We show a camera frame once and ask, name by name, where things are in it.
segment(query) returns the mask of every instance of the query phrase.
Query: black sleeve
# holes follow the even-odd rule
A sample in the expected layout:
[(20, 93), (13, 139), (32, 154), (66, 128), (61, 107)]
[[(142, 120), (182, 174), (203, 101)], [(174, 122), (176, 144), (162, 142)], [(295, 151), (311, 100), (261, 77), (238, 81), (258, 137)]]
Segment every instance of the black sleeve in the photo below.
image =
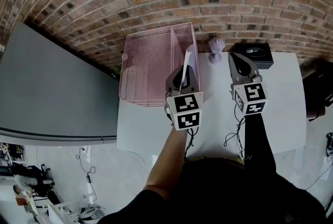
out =
[(161, 195), (154, 191), (144, 190), (122, 210), (105, 216), (98, 224), (109, 224), (126, 220), (156, 221), (156, 216), (161, 216), (164, 208), (165, 201)]

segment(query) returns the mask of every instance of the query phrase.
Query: bare forearm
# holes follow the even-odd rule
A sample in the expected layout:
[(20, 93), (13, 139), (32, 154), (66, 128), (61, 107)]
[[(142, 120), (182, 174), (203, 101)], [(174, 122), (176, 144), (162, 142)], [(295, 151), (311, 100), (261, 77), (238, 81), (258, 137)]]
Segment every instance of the bare forearm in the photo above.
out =
[(163, 150), (152, 168), (145, 189), (162, 191), (166, 198), (177, 185), (183, 169), (187, 130), (171, 130)]

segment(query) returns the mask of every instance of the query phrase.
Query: brick wall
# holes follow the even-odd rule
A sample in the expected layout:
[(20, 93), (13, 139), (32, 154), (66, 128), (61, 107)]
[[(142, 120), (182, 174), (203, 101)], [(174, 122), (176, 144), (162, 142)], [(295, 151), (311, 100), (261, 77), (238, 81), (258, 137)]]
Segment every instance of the brick wall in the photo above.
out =
[(199, 51), (224, 38), (268, 42), (302, 63), (333, 57), (333, 0), (0, 0), (0, 41), (15, 22), (34, 23), (83, 56), (110, 69), (121, 63), (127, 34), (191, 21)]

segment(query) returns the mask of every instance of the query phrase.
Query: mesh panel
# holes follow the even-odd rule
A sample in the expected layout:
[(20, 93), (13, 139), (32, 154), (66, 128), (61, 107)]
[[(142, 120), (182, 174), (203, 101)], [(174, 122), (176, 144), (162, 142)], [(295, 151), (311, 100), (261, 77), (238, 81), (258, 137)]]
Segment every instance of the mesh panel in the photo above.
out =
[(128, 35), (120, 97), (143, 106), (164, 106), (165, 81), (174, 69), (183, 64), (183, 53), (194, 43), (191, 23)]

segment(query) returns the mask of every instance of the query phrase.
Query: black cable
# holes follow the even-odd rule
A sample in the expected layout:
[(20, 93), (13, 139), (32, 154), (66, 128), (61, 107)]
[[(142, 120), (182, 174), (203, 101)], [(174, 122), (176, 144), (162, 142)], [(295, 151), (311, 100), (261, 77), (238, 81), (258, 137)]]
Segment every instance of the black cable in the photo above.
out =
[(193, 139), (194, 139), (194, 136), (198, 133), (199, 131), (199, 127), (197, 127), (197, 131), (196, 133), (194, 133), (193, 129), (188, 129), (187, 130), (187, 133), (191, 136), (191, 139), (189, 140), (188, 142), (188, 146), (186, 147), (186, 150), (185, 150), (185, 155), (184, 155), (184, 159), (187, 160), (186, 158), (186, 154), (187, 154), (187, 150), (191, 147), (191, 146), (194, 146), (193, 145)]
[(316, 179), (316, 181), (314, 182), (314, 183), (312, 183), (311, 184), (311, 186), (310, 187), (308, 187), (307, 189), (305, 189), (306, 191), (308, 190), (308, 189), (310, 189), (321, 177), (322, 177), (322, 175), (324, 175), (328, 170), (329, 170), (329, 168), (331, 167), (333, 165), (333, 163), (318, 177), (318, 179)]
[(236, 138), (237, 138), (237, 140), (239, 142), (239, 145), (240, 145), (240, 150), (241, 150), (238, 153), (238, 156), (244, 160), (243, 152), (245, 151), (245, 148), (241, 144), (240, 137), (239, 137), (239, 131), (240, 131), (241, 126), (245, 123), (245, 118), (243, 117), (241, 120), (239, 120), (237, 118), (237, 116), (236, 116), (236, 107), (237, 107), (237, 104), (235, 105), (235, 108), (234, 108), (234, 116), (235, 116), (236, 120), (238, 121), (238, 124), (236, 124), (237, 130), (236, 130), (236, 132), (231, 132), (231, 133), (228, 133), (226, 135), (225, 142), (224, 142), (223, 145), (224, 145), (224, 147), (227, 147), (227, 145), (228, 145), (227, 142), (230, 141), (233, 137), (236, 136)]
[(95, 166), (91, 166), (91, 167), (90, 167), (90, 170), (89, 170), (88, 172), (84, 170), (84, 168), (82, 167), (82, 164), (81, 164), (81, 150), (84, 151), (84, 148), (80, 147), (79, 154), (76, 155), (75, 157), (76, 157), (76, 159), (78, 159), (78, 160), (80, 161), (80, 166), (81, 166), (82, 170), (83, 170), (85, 173), (87, 173), (87, 176), (86, 176), (87, 181), (88, 181), (88, 183), (90, 184), (90, 186), (92, 187), (92, 189), (93, 189), (93, 191), (94, 191), (95, 199), (92, 200), (92, 201), (89, 203), (88, 206), (89, 206), (89, 208), (90, 208), (90, 205), (91, 205), (93, 202), (95, 202), (95, 201), (97, 200), (97, 195), (96, 195), (95, 189), (94, 189), (94, 187), (93, 187), (93, 185), (92, 185), (92, 183), (91, 183), (91, 179), (90, 179), (89, 174), (95, 174), (95, 173), (96, 173), (96, 167), (95, 167)]

